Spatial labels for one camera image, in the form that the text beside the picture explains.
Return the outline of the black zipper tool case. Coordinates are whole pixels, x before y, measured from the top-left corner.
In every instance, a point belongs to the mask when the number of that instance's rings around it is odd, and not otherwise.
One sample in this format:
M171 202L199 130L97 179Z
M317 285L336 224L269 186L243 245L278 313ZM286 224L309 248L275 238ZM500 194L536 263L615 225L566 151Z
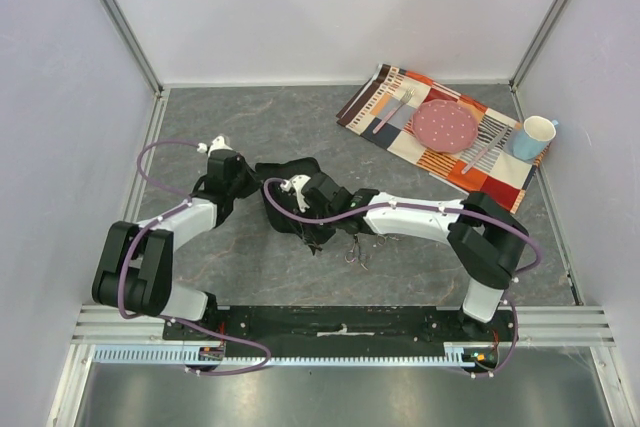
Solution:
M339 187L334 181L330 181L331 186L327 200L314 199L310 206L303 211L299 205L296 191L285 192L281 185L284 181L298 175L311 178L316 174L321 174L328 178L321 171L318 161L312 157L304 157L285 163L257 163L255 171L258 179L263 182L272 178L278 179L278 182L269 186L272 199L292 215L305 219L327 218L343 213L353 198L353 194L346 188ZM334 227L303 223L280 213L267 199L265 191L262 190L261 193L271 227L279 233L295 234L310 248L313 255L317 251L321 251L322 246L336 233Z

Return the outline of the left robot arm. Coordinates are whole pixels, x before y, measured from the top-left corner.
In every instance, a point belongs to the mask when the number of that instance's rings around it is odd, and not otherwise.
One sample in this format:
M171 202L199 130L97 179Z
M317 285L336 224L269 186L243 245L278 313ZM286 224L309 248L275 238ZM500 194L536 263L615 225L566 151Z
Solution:
M196 339L211 339L220 318L207 308L207 293L173 279L174 254L221 226L234 202L259 187L240 153L228 148L212 151L206 173L178 206L139 223L119 221L109 228L92 284L93 300L118 309L125 318L185 319L185 329Z

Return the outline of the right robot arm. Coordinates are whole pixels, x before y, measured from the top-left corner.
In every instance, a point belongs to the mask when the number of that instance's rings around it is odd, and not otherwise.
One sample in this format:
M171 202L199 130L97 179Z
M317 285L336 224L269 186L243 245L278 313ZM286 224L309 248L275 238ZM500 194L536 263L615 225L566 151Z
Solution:
M351 235L404 235L450 246L470 277L457 318L460 333L477 341L493 330L494 314L529 236L488 195L428 201L375 189L350 193L324 173L297 175L291 184L300 212L320 220L323 227Z

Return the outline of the silver thinning scissors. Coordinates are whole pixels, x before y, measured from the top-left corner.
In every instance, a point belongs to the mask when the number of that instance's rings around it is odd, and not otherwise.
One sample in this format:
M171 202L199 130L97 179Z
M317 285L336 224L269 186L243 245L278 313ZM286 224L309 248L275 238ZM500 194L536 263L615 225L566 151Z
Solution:
M389 242L397 242L400 241L400 238L395 235L376 235L375 240L373 242L373 247L382 247Z

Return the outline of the silver hair scissors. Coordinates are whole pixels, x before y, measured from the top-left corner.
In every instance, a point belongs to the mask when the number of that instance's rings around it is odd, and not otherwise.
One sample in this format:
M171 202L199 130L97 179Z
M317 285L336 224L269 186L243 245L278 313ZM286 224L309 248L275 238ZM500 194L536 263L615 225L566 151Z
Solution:
M365 271L368 270L367 267L367 255L362 250L362 246L357 235L353 236L353 241L351 247L347 250L344 255L344 260L349 264L357 264Z

